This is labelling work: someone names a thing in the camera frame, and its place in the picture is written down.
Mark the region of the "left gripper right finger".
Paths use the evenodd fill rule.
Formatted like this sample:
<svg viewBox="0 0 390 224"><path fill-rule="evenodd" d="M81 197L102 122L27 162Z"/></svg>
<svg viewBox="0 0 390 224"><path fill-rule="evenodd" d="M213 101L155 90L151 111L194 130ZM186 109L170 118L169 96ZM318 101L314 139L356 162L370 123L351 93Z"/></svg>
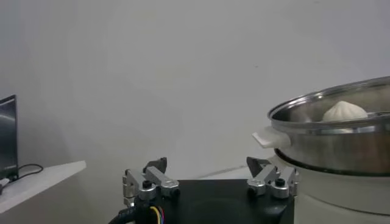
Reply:
<svg viewBox="0 0 390 224"><path fill-rule="evenodd" d="M276 199L284 200L296 197L298 190L298 173L293 167L279 169L266 159L246 158L252 178L247 180L248 194L259 197L270 193Z"/></svg>

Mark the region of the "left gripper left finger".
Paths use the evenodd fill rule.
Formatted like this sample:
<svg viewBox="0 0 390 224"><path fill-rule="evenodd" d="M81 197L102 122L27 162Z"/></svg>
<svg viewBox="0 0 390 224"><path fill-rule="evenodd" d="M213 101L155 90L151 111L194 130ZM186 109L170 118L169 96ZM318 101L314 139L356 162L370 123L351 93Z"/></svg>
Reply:
<svg viewBox="0 0 390 224"><path fill-rule="evenodd" d="M180 196L180 183L165 175L166 157L149 161L141 170L127 169L122 176L124 205L135 206L136 201L152 201L158 197L176 200Z"/></svg>

